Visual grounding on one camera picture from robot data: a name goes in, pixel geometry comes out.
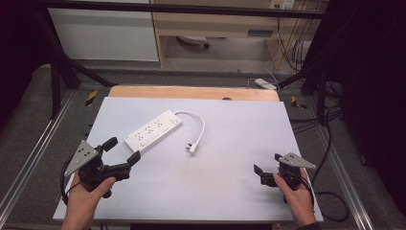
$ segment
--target white table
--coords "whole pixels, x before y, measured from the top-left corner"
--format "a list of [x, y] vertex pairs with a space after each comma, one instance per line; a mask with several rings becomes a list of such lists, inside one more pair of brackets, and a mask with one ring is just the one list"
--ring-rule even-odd
[[[130, 178], [117, 182], [95, 219], [119, 222], [275, 222], [292, 220], [278, 188], [260, 185], [257, 164], [277, 172], [274, 153], [300, 155], [283, 103], [193, 99], [105, 98], [88, 137], [92, 146], [116, 136], [119, 144], [103, 156], [108, 165], [132, 153], [126, 135], [167, 109], [189, 110], [205, 119], [198, 152], [187, 143], [200, 122], [180, 114], [183, 125], [142, 155]], [[62, 220], [62, 202], [54, 219]], [[323, 221], [315, 203], [315, 215]]]

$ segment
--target electrical outlet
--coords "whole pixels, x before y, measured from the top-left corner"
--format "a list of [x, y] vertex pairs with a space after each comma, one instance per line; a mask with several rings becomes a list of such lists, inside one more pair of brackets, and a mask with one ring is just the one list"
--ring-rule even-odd
[[283, 0], [282, 3], [282, 10], [292, 10], [293, 4], [295, 4], [295, 0]]
[[272, 0], [269, 9], [280, 9], [282, 7], [283, 0]]
[[124, 141], [134, 152], [139, 150], [140, 153], [144, 153], [180, 125], [182, 125], [182, 120], [167, 110], [126, 136]]

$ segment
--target hand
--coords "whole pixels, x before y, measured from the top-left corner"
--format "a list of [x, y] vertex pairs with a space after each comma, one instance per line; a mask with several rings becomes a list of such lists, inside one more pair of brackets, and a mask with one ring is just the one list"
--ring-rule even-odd
[[[301, 175], [303, 178], [307, 178], [307, 174], [304, 169], [301, 169]], [[289, 186], [287, 186], [283, 178], [276, 173], [274, 173], [274, 179], [286, 197], [296, 226], [303, 227], [310, 223], [316, 222], [311, 204], [311, 196], [305, 185], [301, 184], [298, 190], [292, 191]]]
[[[75, 173], [72, 185], [76, 185], [79, 182], [80, 178]], [[68, 208], [62, 224], [62, 230], [89, 229], [99, 201], [112, 188], [115, 182], [116, 178], [107, 178], [92, 192], [88, 192], [81, 184], [73, 188], [69, 193]]]

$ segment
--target background wall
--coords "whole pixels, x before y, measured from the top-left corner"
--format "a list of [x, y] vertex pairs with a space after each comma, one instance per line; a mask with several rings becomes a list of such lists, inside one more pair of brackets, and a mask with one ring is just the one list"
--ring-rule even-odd
[[[148, 0], [98, 1], [149, 3]], [[50, 9], [50, 14], [70, 58], [158, 61], [150, 12]]]

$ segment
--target power strip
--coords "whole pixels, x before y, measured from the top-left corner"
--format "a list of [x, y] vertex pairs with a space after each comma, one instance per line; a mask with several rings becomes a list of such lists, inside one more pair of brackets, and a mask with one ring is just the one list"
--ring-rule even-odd
[[168, 136], [176, 127], [182, 125], [182, 120], [170, 110], [146, 123], [124, 138], [129, 147], [136, 152], [144, 153], [147, 149]]
[[273, 85], [272, 83], [264, 80], [264, 79], [257, 79], [254, 81], [254, 83], [264, 89], [270, 89], [270, 90], [275, 90], [277, 87]]

